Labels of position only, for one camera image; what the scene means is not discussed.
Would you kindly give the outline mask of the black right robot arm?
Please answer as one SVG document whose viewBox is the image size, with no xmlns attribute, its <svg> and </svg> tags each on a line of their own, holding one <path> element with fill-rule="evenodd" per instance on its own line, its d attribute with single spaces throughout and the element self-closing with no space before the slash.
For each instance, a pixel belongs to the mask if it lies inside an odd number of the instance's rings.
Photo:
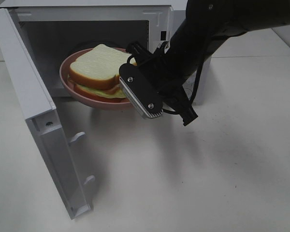
<svg viewBox="0 0 290 232">
<path fill-rule="evenodd" d="M 231 37 L 290 25 L 290 0 L 190 0 L 186 17 L 169 41 L 151 53 L 140 43 L 127 47 L 120 87 L 145 118 L 179 115 L 188 125 L 205 60 Z"/>
</svg>

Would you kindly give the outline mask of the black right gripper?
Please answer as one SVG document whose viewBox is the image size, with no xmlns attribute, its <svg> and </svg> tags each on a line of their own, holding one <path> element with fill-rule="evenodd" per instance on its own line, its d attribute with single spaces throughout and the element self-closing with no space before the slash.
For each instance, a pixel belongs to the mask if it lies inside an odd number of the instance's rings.
<svg viewBox="0 0 290 232">
<path fill-rule="evenodd" d="M 126 52 L 130 54 L 127 63 L 130 63 L 132 59 L 135 60 L 137 68 L 162 101 L 172 106 L 182 117 L 184 126 L 198 117 L 182 87 L 185 81 L 183 75 L 176 70 L 175 65 L 167 64 L 162 48 L 157 48 L 154 53 L 151 53 L 139 42 L 132 42 L 128 44 Z"/>
</svg>

